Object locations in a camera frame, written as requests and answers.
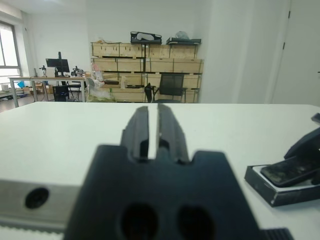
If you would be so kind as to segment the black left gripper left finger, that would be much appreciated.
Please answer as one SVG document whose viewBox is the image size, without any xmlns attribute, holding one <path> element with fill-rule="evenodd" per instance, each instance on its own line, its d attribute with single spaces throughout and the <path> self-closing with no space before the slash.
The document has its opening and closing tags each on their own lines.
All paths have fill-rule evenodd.
<svg viewBox="0 0 320 240">
<path fill-rule="evenodd" d="M 149 111 L 147 106 L 137 108 L 122 131 L 120 145 L 126 147 L 134 161 L 147 161 L 149 151 Z"/>
</svg>

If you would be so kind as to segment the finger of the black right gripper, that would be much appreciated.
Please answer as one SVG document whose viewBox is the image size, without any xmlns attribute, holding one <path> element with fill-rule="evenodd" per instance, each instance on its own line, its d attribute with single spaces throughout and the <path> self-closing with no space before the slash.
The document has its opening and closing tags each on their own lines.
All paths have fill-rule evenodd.
<svg viewBox="0 0 320 240">
<path fill-rule="evenodd" d="M 306 157 L 319 152 L 320 128 L 317 128 L 299 139 L 284 155 L 285 159 L 292 157 Z"/>
</svg>

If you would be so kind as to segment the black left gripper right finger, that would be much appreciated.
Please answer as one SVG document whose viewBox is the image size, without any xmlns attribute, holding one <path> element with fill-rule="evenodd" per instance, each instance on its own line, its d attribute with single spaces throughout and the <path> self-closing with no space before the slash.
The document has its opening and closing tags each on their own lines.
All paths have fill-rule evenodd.
<svg viewBox="0 0 320 240">
<path fill-rule="evenodd" d="M 157 146 L 168 151 L 170 159 L 179 164 L 190 162 L 184 131 L 172 109 L 158 104 Z"/>
</svg>

